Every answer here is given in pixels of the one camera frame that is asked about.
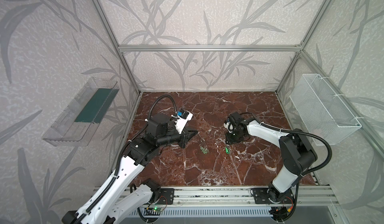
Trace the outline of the green key tag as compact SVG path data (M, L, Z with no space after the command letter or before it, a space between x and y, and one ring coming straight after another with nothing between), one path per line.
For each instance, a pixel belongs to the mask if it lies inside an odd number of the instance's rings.
M226 154L230 154L231 153L231 150L228 146L225 147L225 150L226 150Z
M209 149L206 146L200 146L200 150L204 155L209 153Z

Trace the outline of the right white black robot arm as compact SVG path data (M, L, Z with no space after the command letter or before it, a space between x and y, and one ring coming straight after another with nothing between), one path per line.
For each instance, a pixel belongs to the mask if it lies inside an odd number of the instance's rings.
M279 203L291 188L305 176L305 171L318 159L308 136L299 130L282 130L267 125L255 117L245 119L234 112L224 122L226 144L243 142L254 136L277 146L282 155L283 167L269 184L267 197L271 203Z

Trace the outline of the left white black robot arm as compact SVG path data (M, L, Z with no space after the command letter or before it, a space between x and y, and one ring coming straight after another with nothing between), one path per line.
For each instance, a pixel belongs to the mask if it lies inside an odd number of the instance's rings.
M160 198L160 186L146 180L123 199L128 185L155 158L162 147L178 144L185 148L198 134L186 126L193 114L180 110L174 116L158 113L147 120L143 136L133 139L118 157L115 170L101 188L77 211L69 211L62 219L64 224L118 224L144 204Z

